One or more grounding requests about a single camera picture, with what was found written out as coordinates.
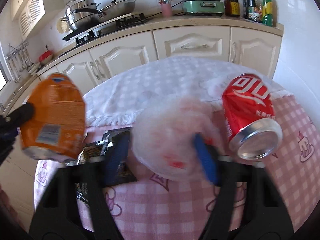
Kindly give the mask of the dark condiment bottle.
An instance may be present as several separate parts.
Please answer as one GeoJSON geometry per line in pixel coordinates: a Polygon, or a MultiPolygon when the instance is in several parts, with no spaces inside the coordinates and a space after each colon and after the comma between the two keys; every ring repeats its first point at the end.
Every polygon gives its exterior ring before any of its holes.
{"type": "Polygon", "coordinates": [[[242,0],[244,18],[253,22],[259,21],[259,12],[255,0],[242,0]]]}

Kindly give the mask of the red bowl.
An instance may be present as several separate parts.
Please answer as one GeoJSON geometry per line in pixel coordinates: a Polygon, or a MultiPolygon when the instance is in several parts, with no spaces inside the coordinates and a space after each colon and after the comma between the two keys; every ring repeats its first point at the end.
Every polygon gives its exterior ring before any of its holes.
{"type": "Polygon", "coordinates": [[[39,63],[44,66],[48,62],[50,62],[53,58],[53,53],[51,50],[48,49],[48,46],[46,46],[46,51],[39,57],[39,63]]]}

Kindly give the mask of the black gold snack wrapper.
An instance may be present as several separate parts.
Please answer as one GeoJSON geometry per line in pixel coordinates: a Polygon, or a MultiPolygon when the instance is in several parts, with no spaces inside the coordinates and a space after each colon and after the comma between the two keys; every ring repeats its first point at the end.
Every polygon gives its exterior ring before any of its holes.
{"type": "Polygon", "coordinates": [[[104,161],[104,187],[136,182],[136,176],[126,164],[130,130],[131,127],[124,127],[105,132],[101,140],[86,144],[75,164],[82,165],[94,160],[104,161]]]}

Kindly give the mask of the steel wok pan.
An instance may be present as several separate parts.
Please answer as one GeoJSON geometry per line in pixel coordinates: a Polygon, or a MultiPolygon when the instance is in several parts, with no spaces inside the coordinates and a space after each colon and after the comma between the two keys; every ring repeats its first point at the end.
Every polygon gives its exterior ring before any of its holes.
{"type": "Polygon", "coordinates": [[[99,10],[101,19],[113,19],[122,15],[130,14],[134,11],[137,0],[112,1],[108,6],[99,10]]]}

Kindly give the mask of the pink checkered tablecloth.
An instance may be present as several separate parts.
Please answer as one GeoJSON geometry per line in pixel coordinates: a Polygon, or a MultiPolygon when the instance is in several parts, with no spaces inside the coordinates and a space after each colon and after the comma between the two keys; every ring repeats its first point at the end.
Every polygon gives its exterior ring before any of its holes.
{"type": "MultiPolygon", "coordinates": [[[[220,189],[203,174],[192,138],[203,133],[223,155],[228,148],[221,96],[249,69],[223,61],[173,57],[118,74],[84,95],[87,140],[133,127],[127,165],[136,181],[103,189],[125,239],[197,239],[220,189]]],[[[311,220],[319,204],[319,130],[293,93],[256,73],[241,80],[270,99],[281,126],[281,146],[263,158],[287,207],[293,229],[311,220]]]]}

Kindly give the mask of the steel stock pot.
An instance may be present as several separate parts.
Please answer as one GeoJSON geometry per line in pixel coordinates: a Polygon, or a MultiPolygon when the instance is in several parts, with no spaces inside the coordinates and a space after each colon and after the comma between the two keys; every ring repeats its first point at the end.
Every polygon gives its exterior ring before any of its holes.
{"type": "Polygon", "coordinates": [[[67,22],[72,31],[99,24],[98,4],[94,0],[70,0],[66,3],[65,15],[60,19],[67,22]]]}

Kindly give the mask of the dark soy sauce bottle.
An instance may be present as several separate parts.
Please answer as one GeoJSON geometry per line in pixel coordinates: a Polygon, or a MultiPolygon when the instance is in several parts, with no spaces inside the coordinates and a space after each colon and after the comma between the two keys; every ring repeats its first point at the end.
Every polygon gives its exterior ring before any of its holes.
{"type": "Polygon", "coordinates": [[[240,17],[239,0],[224,0],[225,15],[228,17],[240,17]]]}

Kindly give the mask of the cream kitchen cabinets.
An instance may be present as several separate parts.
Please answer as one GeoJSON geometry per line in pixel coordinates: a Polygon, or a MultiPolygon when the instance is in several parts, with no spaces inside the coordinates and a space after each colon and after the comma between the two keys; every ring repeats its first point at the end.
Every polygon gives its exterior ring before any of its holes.
{"type": "Polygon", "coordinates": [[[171,56],[228,61],[273,77],[284,26],[274,27],[232,17],[175,16],[101,36],[81,46],[69,41],[53,61],[20,87],[1,110],[19,107],[31,90],[53,72],[63,72],[82,93],[112,76],[171,56]]]}

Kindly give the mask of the hanging utensil rack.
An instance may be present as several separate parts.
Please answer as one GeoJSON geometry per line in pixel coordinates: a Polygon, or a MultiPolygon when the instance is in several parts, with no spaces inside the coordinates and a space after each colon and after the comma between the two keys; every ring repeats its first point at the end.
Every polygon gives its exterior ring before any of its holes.
{"type": "Polygon", "coordinates": [[[21,74],[24,71],[28,72],[31,70],[34,65],[29,55],[28,46],[28,41],[24,41],[16,47],[8,44],[9,52],[6,55],[5,60],[14,83],[19,83],[21,74]]]}

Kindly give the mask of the green yellow bottle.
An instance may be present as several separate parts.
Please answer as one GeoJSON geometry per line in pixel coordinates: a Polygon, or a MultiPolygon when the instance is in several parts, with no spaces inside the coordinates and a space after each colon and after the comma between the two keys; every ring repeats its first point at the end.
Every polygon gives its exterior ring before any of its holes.
{"type": "Polygon", "coordinates": [[[273,2],[272,0],[263,0],[262,22],[271,27],[273,25],[273,2]]]}

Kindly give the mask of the red cola can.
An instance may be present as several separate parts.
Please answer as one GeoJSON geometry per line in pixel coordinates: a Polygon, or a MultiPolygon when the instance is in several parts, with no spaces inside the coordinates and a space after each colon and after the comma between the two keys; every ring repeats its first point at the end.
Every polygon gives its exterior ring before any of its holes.
{"type": "Polygon", "coordinates": [[[253,73],[235,77],[222,94],[229,149],[244,160],[276,152],[283,132],[276,122],[270,90],[253,73]]]}

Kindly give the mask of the black gas stove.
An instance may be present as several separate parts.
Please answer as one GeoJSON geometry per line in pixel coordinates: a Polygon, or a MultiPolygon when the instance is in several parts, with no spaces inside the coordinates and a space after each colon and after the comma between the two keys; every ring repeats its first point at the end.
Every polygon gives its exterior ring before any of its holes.
{"type": "Polygon", "coordinates": [[[116,31],[144,24],[150,19],[151,17],[146,17],[143,13],[129,13],[93,26],[87,30],[73,31],[66,35],[62,40],[66,42],[74,41],[76,46],[80,46],[116,31]]]}

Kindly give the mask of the pink utensil cup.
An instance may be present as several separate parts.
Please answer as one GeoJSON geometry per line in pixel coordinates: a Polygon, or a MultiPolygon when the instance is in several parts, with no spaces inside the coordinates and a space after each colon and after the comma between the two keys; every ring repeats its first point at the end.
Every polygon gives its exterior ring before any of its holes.
{"type": "Polygon", "coordinates": [[[171,2],[172,0],[158,0],[163,17],[171,17],[173,15],[171,2]]]}

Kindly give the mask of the green electric cooker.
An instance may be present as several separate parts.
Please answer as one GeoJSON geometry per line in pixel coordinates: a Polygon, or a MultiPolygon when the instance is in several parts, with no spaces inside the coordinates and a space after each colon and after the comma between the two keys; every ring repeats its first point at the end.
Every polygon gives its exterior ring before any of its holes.
{"type": "Polygon", "coordinates": [[[183,11],[186,14],[217,15],[225,14],[225,5],[221,0],[182,0],[183,11]]]}

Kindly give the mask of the crushed orange soda can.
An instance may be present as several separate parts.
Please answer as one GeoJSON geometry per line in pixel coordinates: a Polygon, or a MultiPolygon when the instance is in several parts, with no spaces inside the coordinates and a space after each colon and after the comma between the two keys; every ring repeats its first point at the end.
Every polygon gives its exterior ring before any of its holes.
{"type": "Polygon", "coordinates": [[[76,85],[61,73],[41,81],[29,95],[33,117],[20,127],[23,153],[35,160],[65,162],[82,150],[85,102],[76,85]]]}

